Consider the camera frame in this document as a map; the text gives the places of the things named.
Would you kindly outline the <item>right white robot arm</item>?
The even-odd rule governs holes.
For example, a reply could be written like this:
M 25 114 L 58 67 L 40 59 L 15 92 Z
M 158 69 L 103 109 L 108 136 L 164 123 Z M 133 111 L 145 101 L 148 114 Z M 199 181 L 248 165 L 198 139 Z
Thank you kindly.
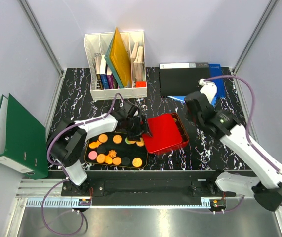
M 208 96 L 200 91 L 185 97 L 187 117 L 199 130 L 219 140 L 236 153 L 255 173 L 247 177 L 220 172 L 207 183 L 208 192 L 217 196 L 221 192 L 234 192 L 254 198 L 264 209 L 274 212 L 282 205 L 282 164 L 263 148 L 247 138 L 245 127 L 227 110 L 215 110 Z

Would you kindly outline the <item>red tin lid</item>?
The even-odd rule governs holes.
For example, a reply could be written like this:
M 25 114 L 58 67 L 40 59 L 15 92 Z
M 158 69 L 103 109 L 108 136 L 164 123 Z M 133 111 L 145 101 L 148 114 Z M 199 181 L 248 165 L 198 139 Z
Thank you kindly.
M 170 113 L 147 120 L 151 137 L 143 134 L 146 151 L 160 155 L 174 150 L 183 141 L 181 133 Z

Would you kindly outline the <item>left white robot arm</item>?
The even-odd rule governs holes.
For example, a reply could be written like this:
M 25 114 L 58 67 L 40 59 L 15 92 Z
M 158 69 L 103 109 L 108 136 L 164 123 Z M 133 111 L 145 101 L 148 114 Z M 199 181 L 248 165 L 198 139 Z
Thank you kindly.
M 107 113 L 98 117 L 61 121 L 46 143 L 47 160 L 61 168 L 66 178 L 73 183 L 72 190 L 83 196 L 89 191 L 87 174 L 80 162 L 84 144 L 92 137 L 118 129 L 125 130 L 132 141 L 140 141 L 142 135 L 153 136 L 147 118 L 138 106 L 125 101 L 122 107 L 117 107 L 113 102 Z

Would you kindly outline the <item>red tin box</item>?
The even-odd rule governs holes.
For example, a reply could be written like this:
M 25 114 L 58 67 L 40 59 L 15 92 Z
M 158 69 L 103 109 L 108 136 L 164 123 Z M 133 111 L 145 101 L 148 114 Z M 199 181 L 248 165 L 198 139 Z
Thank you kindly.
M 153 135 L 154 149 L 153 153 L 162 155 L 174 150 L 184 148 L 189 143 L 189 136 L 177 113 L 166 113 L 159 117 L 155 122 L 155 135 Z

